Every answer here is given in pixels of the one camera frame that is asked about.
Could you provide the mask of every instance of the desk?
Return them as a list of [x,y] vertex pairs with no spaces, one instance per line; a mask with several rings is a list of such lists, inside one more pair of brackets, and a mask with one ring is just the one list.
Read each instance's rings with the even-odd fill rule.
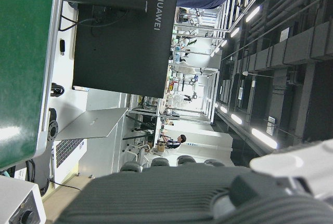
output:
[[46,148],[61,0],[0,0],[0,170]]

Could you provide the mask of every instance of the fluorescent light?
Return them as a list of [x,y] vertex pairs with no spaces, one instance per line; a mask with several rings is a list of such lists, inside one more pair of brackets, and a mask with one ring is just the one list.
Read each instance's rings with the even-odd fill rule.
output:
[[220,107],[220,110],[223,112],[223,113],[228,113],[228,110],[226,108],[224,108],[223,106]]
[[226,44],[227,44],[227,40],[225,40],[224,42],[222,42],[222,44],[221,44],[221,47],[224,47]]
[[6,127],[0,128],[0,140],[6,140],[13,136],[20,134],[21,130],[20,127]]
[[265,134],[263,134],[259,130],[252,129],[252,135],[254,135],[255,137],[257,137],[263,143],[267,144],[269,147],[271,147],[273,149],[277,148],[277,142],[274,141],[272,138],[266,136]]
[[240,119],[238,116],[236,116],[235,114],[231,114],[231,118],[232,120],[234,120],[237,124],[242,124],[243,120]]
[[231,33],[231,38],[234,37],[238,32],[240,28],[236,28],[232,33]]
[[258,6],[249,16],[246,18],[246,22],[249,22],[258,12],[260,11],[260,6]]

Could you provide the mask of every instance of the ceiling light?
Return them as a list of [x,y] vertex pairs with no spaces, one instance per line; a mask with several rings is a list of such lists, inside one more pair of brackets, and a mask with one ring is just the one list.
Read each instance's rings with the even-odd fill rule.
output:
[[249,16],[246,18],[246,22],[249,22],[258,12],[260,11],[260,6],[258,6]]
[[228,113],[228,110],[226,108],[224,108],[223,106],[220,107],[220,110],[223,112],[223,113]]
[[237,124],[242,124],[243,120],[240,119],[238,116],[236,116],[235,114],[231,114],[231,118],[232,120],[234,120]]
[[227,40],[225,40],[224,42],[222,42],[221,46],[220,47],[224,47],[226,44],[227,44]]
[[234,37],[238,32],[240,28],[236,28],[232,33],[231,33],[231,38]]
[[274,141],[272,138],[266,136],[265,134],[263,134],[259,130],[252,129],[252,135],[254,135],[255,137],[257,137],[263,143],[267,144],[269,147],[271,147],[273,149],[277,148],[277,142]]

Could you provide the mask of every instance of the black monitor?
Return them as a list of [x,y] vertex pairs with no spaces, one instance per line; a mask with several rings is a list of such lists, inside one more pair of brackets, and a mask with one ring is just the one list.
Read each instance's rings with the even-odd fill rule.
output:
[[163,97],[176,0],[137,5],[79,5],[73,85]]

